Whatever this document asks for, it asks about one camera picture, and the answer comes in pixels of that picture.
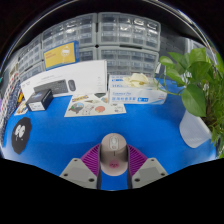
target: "black box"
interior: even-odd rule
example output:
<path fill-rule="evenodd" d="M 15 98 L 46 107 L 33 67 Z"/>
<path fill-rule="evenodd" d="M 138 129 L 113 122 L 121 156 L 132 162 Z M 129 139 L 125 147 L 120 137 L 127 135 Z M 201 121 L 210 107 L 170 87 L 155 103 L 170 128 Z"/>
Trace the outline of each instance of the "black box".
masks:
<path fill-rule="evenodd" d="M 26 102 L 26 106 L 29 111 L 46 110 L 52 100 L 53 94 L 51 89 L 46 89 L 33 93 Z"/>

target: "white box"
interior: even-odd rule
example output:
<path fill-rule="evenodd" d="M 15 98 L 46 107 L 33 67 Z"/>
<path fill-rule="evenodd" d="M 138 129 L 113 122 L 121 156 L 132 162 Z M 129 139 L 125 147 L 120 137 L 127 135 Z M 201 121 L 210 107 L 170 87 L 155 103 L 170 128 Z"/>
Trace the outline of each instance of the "white box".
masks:
<path fill-rule="evenodd" d="M 124 75 L 110 75 L 109 77 L 109 103 L 124 104 L 163 104 L 167 93 L 157 90 L 153 78 L 149 78 L 149 84 L 145 87 L 129 87 L 124 81 Z"/>
<path fill-rule="evenodd" d="M 21 88 L 26 100 L 33 92 L 44 88 L 51 89 L 54 97 L 106 93 L 107 61 L 85 61 L 51 69 L 25 80 L 21 83 Z"/>

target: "white pot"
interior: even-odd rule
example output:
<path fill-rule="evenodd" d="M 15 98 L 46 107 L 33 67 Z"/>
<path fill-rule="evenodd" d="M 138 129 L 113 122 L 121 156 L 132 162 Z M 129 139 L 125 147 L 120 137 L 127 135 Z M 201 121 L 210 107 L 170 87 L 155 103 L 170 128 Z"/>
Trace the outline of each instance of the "white pot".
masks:
<path fill-rule="evenodd" d="M 211 139 L 212 133 L 200 117 L 195 117 L 187 110 L 180 122 L 180 134 L 191 148 L 197 148 Z"/>

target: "blue table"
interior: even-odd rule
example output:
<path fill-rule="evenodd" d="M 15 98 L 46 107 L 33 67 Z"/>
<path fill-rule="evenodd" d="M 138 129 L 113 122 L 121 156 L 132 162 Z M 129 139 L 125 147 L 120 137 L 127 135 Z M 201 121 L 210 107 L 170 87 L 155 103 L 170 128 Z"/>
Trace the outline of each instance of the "blue table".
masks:
<path fill-rule="evenodd" d="M 178 91 L 169 80 L 167 85 L 171 91 Z M 54 98 L 46 111 L 13 114 L 5 131 L 4 157 L 59 176 L 72 158 L 80 158 L 109 133 L 121 134 L 147 157 L 157 158 L 168 174 L 216 157 L 210 141 L 196 149 L 183 141 L 179 124 L 185 108 L 179 96 L 168 95 L 163 105 L 126 104 L 126 114 L 65 118 L 70 99 L 71 96 Z M 18 155 L 11 145 L 11 133 L 23 117 L 31 119 L 32 130 L 25 150 Z M 111 177 L 102 173 L 101 189 L 127 189 L 126 175 L 127 172 Z"/>

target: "cardboard box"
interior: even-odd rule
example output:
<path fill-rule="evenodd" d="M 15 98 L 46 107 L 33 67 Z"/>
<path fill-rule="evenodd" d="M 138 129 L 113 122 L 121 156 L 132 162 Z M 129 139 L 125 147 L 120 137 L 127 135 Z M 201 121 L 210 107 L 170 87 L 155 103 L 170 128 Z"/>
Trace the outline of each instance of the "cardboard box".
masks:
<path fill-rule="evenodd" d="M 52 91 L 50 89 L 46 89 L 37 93 L 33 93 L 26 102 L 26 106 L 29 111 L 46 110 L 52 100 Z"/>
<path fill-rule="evenodd" d="M 39 73 L 21 83 L 24 98 L 51 89 L 54 97 L 107 92 L 107 61 L 85 61 Z"/>
<path fill-rule="evenodd" d="M 129 87 L 124 81 L 124 75 L 110 75 L 109 77 L 109 103 L 124 104 L 163 104 L 167 93 L 157 90 L 153 78 L 145 87 Z"/>
<path fill-rule="evenodd" d="M 79 62 L 79 42 L 73 41 L 44 52 L 46 71 Z"/>

